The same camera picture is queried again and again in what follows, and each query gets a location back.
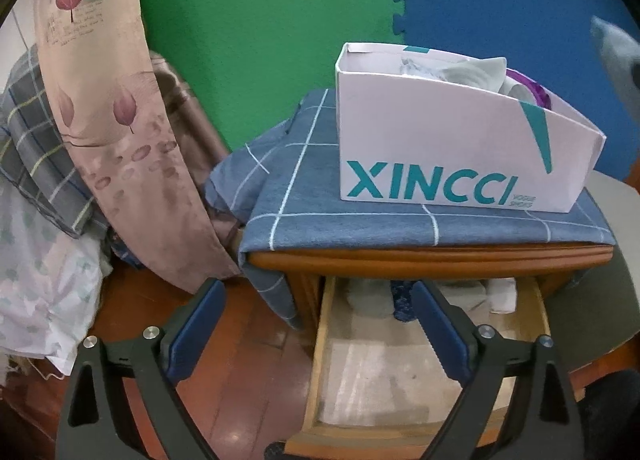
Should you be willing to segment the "white underwear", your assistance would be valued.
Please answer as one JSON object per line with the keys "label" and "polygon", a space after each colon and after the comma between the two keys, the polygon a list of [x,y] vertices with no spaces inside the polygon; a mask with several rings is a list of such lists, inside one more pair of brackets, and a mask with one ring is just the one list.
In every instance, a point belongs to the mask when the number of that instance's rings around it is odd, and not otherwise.
{"label": "white underwear", "polygon": [[518,304],[518,288],[514,278],[494,278],[487,281],[486,293],[491,313],[512,314]]}
{"label": "white underwear", "polygon": [[443,67],[436,67],[431,62],[421,64],[415,59],[404,58],[401,61],[400,73],[474,87],[536,104],[533,92],[516,79],[510,78],[506,74],[507,68],[504,57],[460,61]]}

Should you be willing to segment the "navy speckled underwear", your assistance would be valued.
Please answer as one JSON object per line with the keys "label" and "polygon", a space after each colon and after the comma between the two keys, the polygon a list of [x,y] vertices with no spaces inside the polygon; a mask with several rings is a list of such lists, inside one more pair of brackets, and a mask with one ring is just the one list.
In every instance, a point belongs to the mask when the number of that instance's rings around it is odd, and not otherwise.
{"label": "navy speckled underwear", "polygon": [[416,319],[412,307],[411,291],[413,281],[411,280],[392,280],[390,282],[390,292],[393,298],[393,316],[400,322],[411,322]]}

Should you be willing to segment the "grey underwear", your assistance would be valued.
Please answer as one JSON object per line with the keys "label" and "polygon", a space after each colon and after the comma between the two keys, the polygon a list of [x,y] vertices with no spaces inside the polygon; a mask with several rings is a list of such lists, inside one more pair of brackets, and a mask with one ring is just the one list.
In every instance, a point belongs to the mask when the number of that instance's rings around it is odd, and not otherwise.
{"label": "grey underwear", "polygon": [[346,287],[346,300],[363,317],[386,318],[394,312],[390,280],[352,278]]}

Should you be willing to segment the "purple underwear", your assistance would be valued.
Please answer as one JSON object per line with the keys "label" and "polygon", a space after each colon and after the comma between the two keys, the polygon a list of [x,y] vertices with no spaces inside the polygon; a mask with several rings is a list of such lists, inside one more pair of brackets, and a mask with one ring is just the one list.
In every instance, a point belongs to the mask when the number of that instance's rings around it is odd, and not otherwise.
{"label": "purple underwear", "polygon": [[525,86],[532,93],[536,100],[536,104],[539,107],[546,109],[551,108],[551,97],[542,85],[516,70],[506,69],[506,75],[509,78],[514,79],[518,84]]}

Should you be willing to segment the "grey foam cube stool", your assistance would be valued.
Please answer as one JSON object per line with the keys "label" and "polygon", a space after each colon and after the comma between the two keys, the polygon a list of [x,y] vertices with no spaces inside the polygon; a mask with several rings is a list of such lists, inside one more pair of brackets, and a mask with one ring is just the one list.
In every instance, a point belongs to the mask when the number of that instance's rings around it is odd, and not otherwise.
{"label": "grey foam cube stool", "polygon": [[587,189],[616,239],[612,260],[582,272],[544,301],[565,367],[576,371],[639,332],[639,193],[600,172]]}

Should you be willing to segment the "white patterned bedding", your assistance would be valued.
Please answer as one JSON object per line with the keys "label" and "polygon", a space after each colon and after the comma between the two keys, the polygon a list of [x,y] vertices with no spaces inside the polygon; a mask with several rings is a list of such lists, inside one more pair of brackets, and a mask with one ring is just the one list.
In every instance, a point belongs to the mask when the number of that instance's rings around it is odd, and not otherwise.
{"label": "white patterned bedding", "polygon": [[112,271],[102,241],[67,235],[2,180],[0,258],[2,352],[68,376]]}

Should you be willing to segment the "wooden nightstand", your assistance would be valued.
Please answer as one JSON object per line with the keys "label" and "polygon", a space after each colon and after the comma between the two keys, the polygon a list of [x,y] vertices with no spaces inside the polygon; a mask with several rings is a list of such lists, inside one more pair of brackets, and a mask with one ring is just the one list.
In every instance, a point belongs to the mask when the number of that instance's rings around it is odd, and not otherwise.
{"label": "wooden nightstand", "polygon": [[387,279],[487,279],[541,277],[544,294],[578,270],[612,260],[614,246],[595,243],[529,243],[496,246],[432,246],[252,252],[248,262],[283,272],[304,328],[318,329],[323,277]]}

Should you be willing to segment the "grey plaid blanket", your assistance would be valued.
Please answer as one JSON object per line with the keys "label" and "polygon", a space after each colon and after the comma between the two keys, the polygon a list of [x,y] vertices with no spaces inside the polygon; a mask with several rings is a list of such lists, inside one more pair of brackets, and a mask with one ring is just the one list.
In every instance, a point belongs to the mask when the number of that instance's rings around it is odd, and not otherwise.
{"label": "grey plaid blanket", "polygon": [[1,94],[1,175],[67,235],[106,237],[108,223],[55,124],[35,46],[14,64]]}

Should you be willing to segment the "brown satin curtain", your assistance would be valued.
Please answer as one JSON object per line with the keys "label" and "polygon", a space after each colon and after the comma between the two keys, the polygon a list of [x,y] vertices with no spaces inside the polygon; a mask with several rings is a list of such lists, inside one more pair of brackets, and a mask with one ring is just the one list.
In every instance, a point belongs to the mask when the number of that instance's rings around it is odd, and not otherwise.
{"label": "brown satin curtain", "polygon": [[178,71],[159,53],[150,51],[154,76],[163,97],[169,123],[186,167],[200,194],[220,243],[234,251],[239,221],[227,211],[212,208],[205,199],[205,184],[214,167],[230,154],[226,143]]}

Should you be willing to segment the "white XINCCI shoe box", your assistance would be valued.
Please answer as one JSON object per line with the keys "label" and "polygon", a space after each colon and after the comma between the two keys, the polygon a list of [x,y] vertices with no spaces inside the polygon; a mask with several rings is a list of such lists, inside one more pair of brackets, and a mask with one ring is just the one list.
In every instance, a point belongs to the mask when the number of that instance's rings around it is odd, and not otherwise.
{"label": "white XINCCI shoe box", "polygon": [[347,43],[335,63],[341,197],[348,201],[566,213],[606,141],[547,90],[550,109],[498,93],[400,73],[468,56]]}

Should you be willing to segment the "pink floral curtain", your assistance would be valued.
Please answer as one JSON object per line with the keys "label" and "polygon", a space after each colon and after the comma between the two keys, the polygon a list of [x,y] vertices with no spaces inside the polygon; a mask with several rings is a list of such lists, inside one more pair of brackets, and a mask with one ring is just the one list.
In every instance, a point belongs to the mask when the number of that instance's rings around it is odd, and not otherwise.
{"label": "pink floral curtain", "polygon": [[115,234],[182,290],[236,276],[169,123],[140,0],[35,0],[35,25],[63,144]]}

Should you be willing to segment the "blue foam mat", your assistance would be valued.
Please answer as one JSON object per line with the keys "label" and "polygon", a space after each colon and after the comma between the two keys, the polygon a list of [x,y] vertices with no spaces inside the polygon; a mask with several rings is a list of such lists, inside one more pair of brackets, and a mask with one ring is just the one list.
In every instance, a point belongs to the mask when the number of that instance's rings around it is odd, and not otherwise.
{"label": "blue foam mat", "polygon": [[623,0],[394,0],[393,28],[409,45],[478,58],[503,56],[597,124],[596,168],[624,180],[639,154],[637,125],[618,100],[590,33],[592,17],[637,36]]}

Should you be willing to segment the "green foam mat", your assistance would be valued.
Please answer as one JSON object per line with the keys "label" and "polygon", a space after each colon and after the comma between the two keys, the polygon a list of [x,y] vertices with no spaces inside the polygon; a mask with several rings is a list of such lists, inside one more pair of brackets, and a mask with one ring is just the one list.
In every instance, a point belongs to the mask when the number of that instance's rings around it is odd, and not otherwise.
{"label": "green foam mat", "polygon": [[347,42],[393,42],[393,0],[141,0],[146,38],[231,148],[334,83]]}

